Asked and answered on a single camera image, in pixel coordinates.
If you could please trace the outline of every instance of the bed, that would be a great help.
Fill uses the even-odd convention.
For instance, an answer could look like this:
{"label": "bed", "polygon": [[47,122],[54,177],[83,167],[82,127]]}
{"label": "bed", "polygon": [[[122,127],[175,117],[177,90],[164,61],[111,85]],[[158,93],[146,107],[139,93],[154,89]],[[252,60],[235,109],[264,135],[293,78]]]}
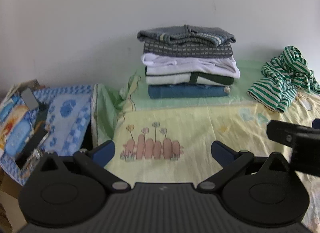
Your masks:
{"label": "bed", "polygon": [[[137,71],[120,93],[95,85],[92,97],[92,137],[95,145],[112,139],[114,158],[105,169],[130,183],[199,182],[222,167],[211,157],[219,140],[236,151],[256,156],[290,148],[268,140],[266,126],[275,119],[311,126],[320,117],[320,97],[298,92],[289,109],[272,112],[247,95],[262,77],[262,62],[237,61],[241,78],[220,98],[161,99],[148,96],[144,69]],[[310,195],[303,224],[320,232],[320,178],[297,173]]]}

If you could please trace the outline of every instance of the cardboard box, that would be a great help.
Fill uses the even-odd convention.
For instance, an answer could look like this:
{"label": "cardboard box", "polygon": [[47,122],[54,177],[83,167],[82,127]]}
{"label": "cardboard box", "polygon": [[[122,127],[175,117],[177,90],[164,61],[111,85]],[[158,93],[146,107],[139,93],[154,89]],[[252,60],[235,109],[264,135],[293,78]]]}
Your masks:
{"label": "cardboard box", "polygon": [[0,228],[5,233],[15,233],[27,223],[18,203],[22,186],[12,180],[2,169],[0,182]]}

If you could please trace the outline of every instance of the white folded shirt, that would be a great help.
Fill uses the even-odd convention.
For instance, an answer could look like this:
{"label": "white folded shirt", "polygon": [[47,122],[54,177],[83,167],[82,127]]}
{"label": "white folded shirt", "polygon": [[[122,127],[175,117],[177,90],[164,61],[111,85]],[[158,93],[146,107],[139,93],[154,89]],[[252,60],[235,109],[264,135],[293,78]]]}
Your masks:
{"label": "white folded shirt", "polygon": [[240,78],[240,71],[233,56],[223,59],[201,59],[198,57],[171,57],[145,53],[141,60],[147,66],[147,75],[202,72]]}

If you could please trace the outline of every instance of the printed flower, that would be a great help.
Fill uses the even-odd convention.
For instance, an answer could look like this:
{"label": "printed flower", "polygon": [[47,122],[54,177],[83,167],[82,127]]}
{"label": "printed flower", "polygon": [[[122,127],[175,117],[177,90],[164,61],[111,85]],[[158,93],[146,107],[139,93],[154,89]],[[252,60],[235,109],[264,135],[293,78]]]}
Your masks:
{"label": "printed flower", "polygon": [[131,134],[131,138],[132,138],[132,140],[133,140],[133,136],[132,136],[131,131],[133,131],[133,130],[134,130],[134,125],[128,125],[126,128],[127,128],[127,131],[129,131],[129,132],[130,132],[130,134]]}
{"label": "printed flower", "polygon": [[160,123],[159,123],[159,122],[153,122],[152,126],[153,126],[154,128],[157,128],[157,127],[160,126]]}
{"label": "printed flower", "polygon": [[141,129],[141,132],[142,132],[143,134],[148,134],[148,133],[149,133],[149,128],[148,128],[148,127],[142,128],[142,129]]}
{"label": "printed flower", "polygon": [[160,126],[160,123],[159,122],[153,122],[152,126],[155,128],[155,142],[156,142],[156,139],[157,139],[157,127]]}
{"label": "printed flower", "polygon": [[127,126],[127,131],[131,132],[134,130],[134,125],[128,125]]}
{"label": "printed flower", "polygon": [[167,128],[161,128],[160,133],[164,134],[165,138],[167,138]]}

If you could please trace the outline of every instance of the screw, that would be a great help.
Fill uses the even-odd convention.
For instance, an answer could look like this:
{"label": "screw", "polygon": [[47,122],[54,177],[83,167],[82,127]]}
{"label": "screw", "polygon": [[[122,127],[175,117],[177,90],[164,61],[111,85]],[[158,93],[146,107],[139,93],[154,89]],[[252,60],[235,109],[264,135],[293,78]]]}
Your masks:
{"label": "screw", "polygon": [[199,186],[203,190],[213,190],[216,187],[216,185],[210,181],[201,182]]}
{"label": "screw", "polygon": [[287,135],[286,137],[287,142],[291,142],[292,141],[292,136],[290,134]]}
{"label": "screw", "polygon": [[125,181],[116,181],[112,184],[112,187],[115,190],[125,190],[129,184],[127,184]]}

